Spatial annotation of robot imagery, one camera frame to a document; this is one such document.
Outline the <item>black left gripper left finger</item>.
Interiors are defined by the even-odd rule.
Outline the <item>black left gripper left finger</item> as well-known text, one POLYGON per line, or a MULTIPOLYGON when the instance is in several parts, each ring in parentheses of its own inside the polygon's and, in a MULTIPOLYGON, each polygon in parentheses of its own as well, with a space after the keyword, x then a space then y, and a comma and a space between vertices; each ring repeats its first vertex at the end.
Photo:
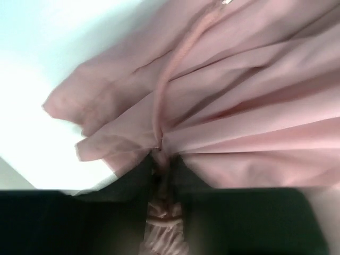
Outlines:
POLYGON ((98 191, 1 192, 1 254, 138 254, 154 161, 98 191))

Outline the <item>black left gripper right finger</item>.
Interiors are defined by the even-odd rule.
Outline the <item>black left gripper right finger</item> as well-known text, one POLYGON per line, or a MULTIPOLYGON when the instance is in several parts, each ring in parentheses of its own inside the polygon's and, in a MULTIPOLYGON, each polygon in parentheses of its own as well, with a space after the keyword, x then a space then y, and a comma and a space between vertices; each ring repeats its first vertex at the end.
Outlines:
POLYGON ((338 254, 301 190, 216 189, 180 156, 170 166, 189 254, 338 254))

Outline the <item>pink trousers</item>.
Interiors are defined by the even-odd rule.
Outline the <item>pink trousers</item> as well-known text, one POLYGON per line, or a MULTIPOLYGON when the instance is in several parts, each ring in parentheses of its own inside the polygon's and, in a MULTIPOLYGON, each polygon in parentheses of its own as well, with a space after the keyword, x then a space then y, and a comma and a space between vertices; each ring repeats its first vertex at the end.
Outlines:
POLYGON ((301 190, 339 253, 339 1, 167 1, 43 108, 117 180, 152 157, 138 254, 189 254, 176 156, 216 189, 301 190))

